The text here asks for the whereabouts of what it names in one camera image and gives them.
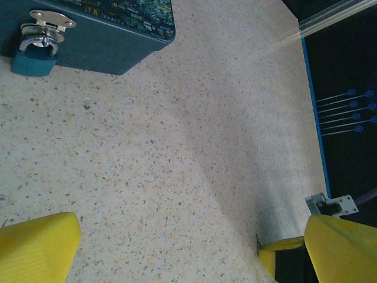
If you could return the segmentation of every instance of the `suitcase latch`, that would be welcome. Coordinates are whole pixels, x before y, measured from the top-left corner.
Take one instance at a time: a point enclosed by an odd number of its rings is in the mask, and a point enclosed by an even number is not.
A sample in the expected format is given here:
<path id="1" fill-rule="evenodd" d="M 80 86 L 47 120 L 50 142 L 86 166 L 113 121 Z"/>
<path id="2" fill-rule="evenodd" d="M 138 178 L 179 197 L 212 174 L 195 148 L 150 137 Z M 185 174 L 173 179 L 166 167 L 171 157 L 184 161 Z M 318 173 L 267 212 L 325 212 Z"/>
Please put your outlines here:
<path id="1" fill-rule="evenodd" d="M 21 25 L 20 44 L 16 47 L 12 72 L 41 77 L 48 75 L 58 60 L 58 43 L 63 42 L 67 28 L 76 23 L 63 14 L 32 10 L 35 23 Z"/>

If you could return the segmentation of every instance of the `blue circle marking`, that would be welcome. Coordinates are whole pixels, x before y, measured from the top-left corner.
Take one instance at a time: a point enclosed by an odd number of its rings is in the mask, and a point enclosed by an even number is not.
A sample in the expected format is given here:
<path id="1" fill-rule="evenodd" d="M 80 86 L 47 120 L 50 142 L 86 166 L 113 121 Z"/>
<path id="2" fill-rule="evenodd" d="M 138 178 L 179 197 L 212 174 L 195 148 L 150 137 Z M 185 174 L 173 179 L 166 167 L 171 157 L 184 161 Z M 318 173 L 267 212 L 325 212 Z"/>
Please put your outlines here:
<path id="1" fill-rule="evenodd" d="M 363 131 L 363 127 L 362 127 L 362 126 L 357 126 L 357 127 L 355 128 L 355 131 L 358 132 L 358 133 L 360 133 L 360 132 Z"/>
<path id="2" fill-rule="evenodd" d="M 366 93 L 365 93 L 365 96 L 367 97 L 372 97 L 374 95 L 374 92 L 372 90 L 368 90 Z"/>

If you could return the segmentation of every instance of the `terrazzo floor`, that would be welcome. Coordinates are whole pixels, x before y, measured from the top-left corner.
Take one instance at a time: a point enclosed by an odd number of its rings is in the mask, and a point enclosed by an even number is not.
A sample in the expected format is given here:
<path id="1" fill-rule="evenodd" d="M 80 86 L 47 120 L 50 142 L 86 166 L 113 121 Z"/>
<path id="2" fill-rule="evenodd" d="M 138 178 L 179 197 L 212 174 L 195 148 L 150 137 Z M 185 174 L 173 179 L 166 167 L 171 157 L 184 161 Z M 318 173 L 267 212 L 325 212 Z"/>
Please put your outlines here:
<path id="1" fill-rule="evenodd" d="M 0 60 L 0 225 L 75 212 L 67 282 L 273 282 L 255 233 L 301 235 L 325 189 L 284 4 L 173 9 L 175 41 L 123 76 Z"/>

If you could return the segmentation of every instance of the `yellow object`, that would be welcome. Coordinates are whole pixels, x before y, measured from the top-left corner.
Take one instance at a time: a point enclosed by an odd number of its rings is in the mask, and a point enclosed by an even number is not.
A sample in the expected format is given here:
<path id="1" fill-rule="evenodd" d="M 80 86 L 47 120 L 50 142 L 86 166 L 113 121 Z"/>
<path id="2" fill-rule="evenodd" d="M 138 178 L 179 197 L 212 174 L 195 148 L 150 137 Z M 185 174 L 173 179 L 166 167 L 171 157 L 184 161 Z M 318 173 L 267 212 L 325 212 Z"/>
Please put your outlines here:
<path id="1" fill-rule="evenodd" d="M 377 282 L 377 229 L 312 215 L 305 245 L 320 283 Z"/>
<path id="2" fill-rule="evenodd" d="M 259 251 L 259 259 L 262 262 L 264 268 L 267 270 L 272 278 L 275 278 L 275 259 L 276 251 L 282 251 L 284 249 L 295 249 L 304 244 L 304 237 L 297 237 L 292 239 L 285 239 L 279 242 L 271 243 L 264 246 Z"/>
<path id="3" fill-rule="evenodd" d="M 0 282 L 63 283 L 80 236 L 72 212 L 0 228 Z"/>

